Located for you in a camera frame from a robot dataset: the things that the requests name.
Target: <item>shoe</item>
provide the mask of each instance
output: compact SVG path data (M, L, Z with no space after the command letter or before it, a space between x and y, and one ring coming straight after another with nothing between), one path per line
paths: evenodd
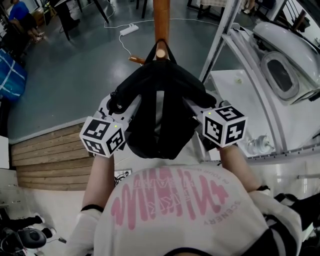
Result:
M37 44L37 43L39 43L41 40L42 40L42 37L37 37L34 42Z
M37 223L37 224L44 224L44 223L46 223L46 220L45 220L43 217L41 217L39 213L35 213L35 214L34 214L34 217L40 219L40 220L39 220L39 223Z
M57 231L53 227L49 228L49 230L50 230L52 236L54 236L57 233Z

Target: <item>black bag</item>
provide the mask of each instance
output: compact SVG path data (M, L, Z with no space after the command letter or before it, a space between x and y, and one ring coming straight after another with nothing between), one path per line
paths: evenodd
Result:
M141 95L141 104L125 132L128 146L141 158L175 159L199 125L183 98L202 108L214 108L217 101L206 93L197 78L177 65L167 44L169 59L153 60L158 42L144 65L111 94L108 109L109 115L123 113ZM164 91L159 132L156 131L159 127L156 124L158 91Z

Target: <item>gray concrete floor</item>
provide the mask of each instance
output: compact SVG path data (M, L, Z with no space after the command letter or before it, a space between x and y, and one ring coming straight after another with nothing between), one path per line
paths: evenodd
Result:
M82 0L82 6L88 5ZM114 11L106 0L99 0L107 16ZM116 12L109 19L109 27L142 21L142 3L111 0ZM153 19L153 2L148 1L144 20ZM171 1L171 18L196 19L197 12L187 9L187 0ZM91 116L100 101L140 66L128 61L129 54L122 48L118 37L120 30L105 29L104 19L92 3L71 11L80 19L68 41L60 33L61 22L54 18L42 27L46 38L27 50L26 70L28 79L25 93L12 106L8 119L8 136L15 141L64 123ZM202 21L218 23L210 18ZM252 28L252 20L239 13L236 22ZM137 24L138 31L121 38L132 54L145 58L155 43L153 22ZM172 20L169 46L177 63L198 77L205 63L217 31L217 26L197 22ZM233 53L225 47L223 57L217 60L215 70L241 69Z

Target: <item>black wristband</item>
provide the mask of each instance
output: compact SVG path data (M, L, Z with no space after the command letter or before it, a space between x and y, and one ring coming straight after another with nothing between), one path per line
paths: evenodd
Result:
M83 208L81 209L81 212L82 212L82 211L86 211L86 210L90 210L90 209L95 209L95 210L97 210L97 211L99 211L99 212L101 212L101 213L104 212L104 209L103 209L101 206L98 206L98 205L96 205L96 204L89 204L89 205L83 207Z

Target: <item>white appliance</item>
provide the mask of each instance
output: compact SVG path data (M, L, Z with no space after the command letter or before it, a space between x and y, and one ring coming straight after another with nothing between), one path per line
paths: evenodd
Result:
M284 105L320 91L320 50L303 38L269 22L257 24L248 40L238 29L230 35L244 56L251 55Z

